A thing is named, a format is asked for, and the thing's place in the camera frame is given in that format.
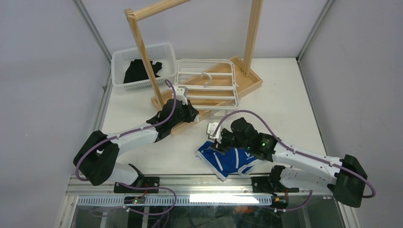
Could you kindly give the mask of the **blue boxer underwear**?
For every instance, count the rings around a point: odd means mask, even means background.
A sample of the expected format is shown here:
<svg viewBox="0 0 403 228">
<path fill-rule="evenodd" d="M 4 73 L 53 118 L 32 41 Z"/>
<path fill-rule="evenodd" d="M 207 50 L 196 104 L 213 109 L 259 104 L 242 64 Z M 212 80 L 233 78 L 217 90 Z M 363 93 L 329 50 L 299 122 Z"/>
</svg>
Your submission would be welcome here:
<svg viewBox="0 0 403 228">
<path fill-rule="evenodd" d="M 213 142 L 206 141 L 195 152 L 195 156 L 206 164 L 221 181 L 225 181 L 230 174 L 249 175 L 264 163 L 246 149 L 230 148 L 227 153 L 222 154 L 214 150 L 212 145 Z"/>
</svg>

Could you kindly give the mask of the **white plastic clip hanger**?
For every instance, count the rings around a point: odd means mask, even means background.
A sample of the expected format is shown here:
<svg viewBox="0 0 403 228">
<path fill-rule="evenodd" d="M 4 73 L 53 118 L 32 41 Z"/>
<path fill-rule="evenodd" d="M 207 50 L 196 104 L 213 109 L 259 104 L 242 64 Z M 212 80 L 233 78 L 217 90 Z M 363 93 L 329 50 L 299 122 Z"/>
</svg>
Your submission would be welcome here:
<svg viewBox="0 0 403 228">
<path fill-rule="evenodd" d="M 227 114 L 240 106 L 235 64 L 230 60 L 182 58 L 174 84 L 187 88 L 187 99 L 200 112 Z"/>
</svg>

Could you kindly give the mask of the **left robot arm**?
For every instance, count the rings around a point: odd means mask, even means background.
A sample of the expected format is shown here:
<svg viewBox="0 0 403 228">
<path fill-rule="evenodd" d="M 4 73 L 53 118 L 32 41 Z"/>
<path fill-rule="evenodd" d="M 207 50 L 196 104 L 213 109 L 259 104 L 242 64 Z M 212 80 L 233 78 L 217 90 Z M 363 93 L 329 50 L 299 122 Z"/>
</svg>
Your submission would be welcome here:
<svg viewBox="0 0 403 228">
<path fill-rule="evenodd" d="M 178 99 L 169 99 L 162 110 L 134 129 L 112 134 L 94 131 L 73 159 L 76 174 L 83 174 L 81 180 L 94 186 L 113 181 L 137 193 L 143 187 L 144 175 L 133 164 L 118 163 L 117 157 L 164 139 L 174 127 L 193 122 L 198 114 L 190 102 L 184 104 Z"/>
</svg>

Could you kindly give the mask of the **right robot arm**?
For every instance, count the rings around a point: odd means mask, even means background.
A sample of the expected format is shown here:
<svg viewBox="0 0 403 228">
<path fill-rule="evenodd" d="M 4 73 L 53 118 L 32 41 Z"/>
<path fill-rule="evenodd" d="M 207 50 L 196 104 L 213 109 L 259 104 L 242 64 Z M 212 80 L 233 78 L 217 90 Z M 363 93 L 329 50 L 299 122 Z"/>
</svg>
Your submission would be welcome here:
<svg viewBox="0 0 403 228">
<path fill-rule="evenodd" d="M 259 160 L 276 163 L 268 178 L 270 193 L 286 189 L 318 191 L 353 208 L 360 207 L 366 197 L 368 176 L 352 155 L 338 158 L 300 149 L 271 134 L 259 133 L 243 117 L 233 121 L 230 130 L 218 123 L 209 135 L 214 137 L 213 149 L 222 154 L 245 149 Z"/>
</svg>

